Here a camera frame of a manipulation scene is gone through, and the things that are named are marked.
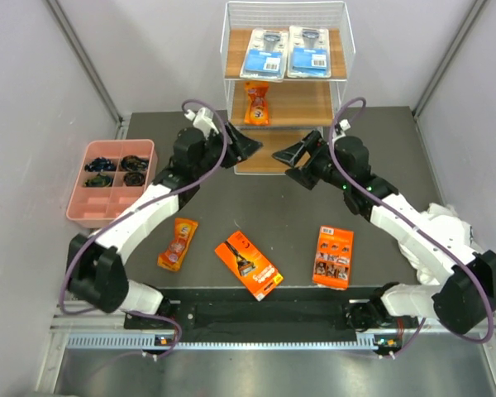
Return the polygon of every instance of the blue label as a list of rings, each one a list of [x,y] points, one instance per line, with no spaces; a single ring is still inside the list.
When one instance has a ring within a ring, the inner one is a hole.
[[[294,71],[322,76],[326,74],[328,66],[327,50],[294,47],[292,53],[292,69]]]
[[[246,57],[245,70],[277,74],[279,73],[282,55],[280,52],[250,50]]]

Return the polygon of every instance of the barcode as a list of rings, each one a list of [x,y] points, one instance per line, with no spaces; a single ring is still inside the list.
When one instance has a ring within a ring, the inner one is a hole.
[[[263,70],[278,70],[280,63],[280,58],[267,58]]]
[[[325,60],[312,60],[312,66],[317,66],[318,68],[327,67],[327,62]]]

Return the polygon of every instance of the gray floor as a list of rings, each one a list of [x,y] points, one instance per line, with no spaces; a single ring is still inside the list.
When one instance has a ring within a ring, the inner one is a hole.
[[[81,397],[496,397],[482,347],[421,335],[396,361],[350,352],[175,352],[154,363],[118,352],[67,351],[56,392]]]
[[[155,142],[159,168],[172,154],[177,132],[189,125],[181,112],[134,113],[127,138]],[[417,210],[438,195],[409,108],[368,108],[351,133],[370,149],[373,171],[397,186]],[[415,284],[415,270],[394,240],[353,216],[338,189],[320,182],[308,191],[286,176],[234,175],[219,170],[177,216],[200,222],[178,273],[160,269],[158,254],[173,238],[173,221],[157,227],[126,264],[134,280],[158,287],[238,286],[214,249],[241,229],[284,276],[283,285],[312,285],[312,264],[322,224],[355,232],[351,285]]]

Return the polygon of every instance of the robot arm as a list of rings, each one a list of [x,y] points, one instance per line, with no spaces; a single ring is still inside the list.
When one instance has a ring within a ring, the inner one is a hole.
[[[124,265],[134,249],[166,218],[177,213],[197,192],[196,185],[171,194],[200,179],[220,159],[223,139],[212,122],[212,113],[201,108],[188,112],[193,127],[177,135],[169,164],[159,172],[143,195],[119,215],[113,227],[101,234],[79,258],[67,289],[105,313],[120,309],[145,314],[162,314],[169,307],[161,292],[126,277]],[[222,168],[230,168],[261,148],[258,141],[242,135],[230,123]],[[151,200],[158,202],[146,205]],[[88,237],[77,235],[69,244],[68,266]]]
[[[467,274],[418,231],[433,236],[472,270],[484,287],[493,311],[496,310],[496,254],[486,251],[480,255],[470,246],[455,241],[416,211],[388,181],[372,174],[369,151],[358,137],[345,135],[344,130],[348,127],[346,121],[336,126],[337,134],[332,142],[344,171],[383,203],[409,218],[416,227],[410,227],[389,209],[348,185],[334,166],[329,145],[318,131],[312,131],[297,144],[274,153],[273,157],[291,167],[286,175],[307,189],[314,188],[322,179],[343,190],[344,202],[353,214],[361,215],[398,242],[403,242],[438,280],[439,285],[390,283],[375,291],[367,305],[373,324],[382,325],[390,323],[393,317],[410,315],[437,318],[452,332],[467,333],[485,318],[482,299]],[[296,167],[307,153],[310,157],[305,165]]]

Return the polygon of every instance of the orange package on shelf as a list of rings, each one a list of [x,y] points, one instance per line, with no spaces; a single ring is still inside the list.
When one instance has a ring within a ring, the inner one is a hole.
[[[312,281],[335,289],[347,289],[351,276],[354,233],[322,226],[317,239]]]
[[[250,98],[250,106],[245,113],[245,124],[252,126],[268,126],[270,124],[268,103],[265,99],[268,88],[269,84],[265,81],[245,82],[245,91]]]
[[[283,281],[277,268],[240,230],[218,246],[215,253],[257,300],[262,300]]]
[[[158,255],[158,266],[171,271],[180,270],[197,226],[198,222],[191,219],[174,220],[174,240],[169,244],[166,252]]]

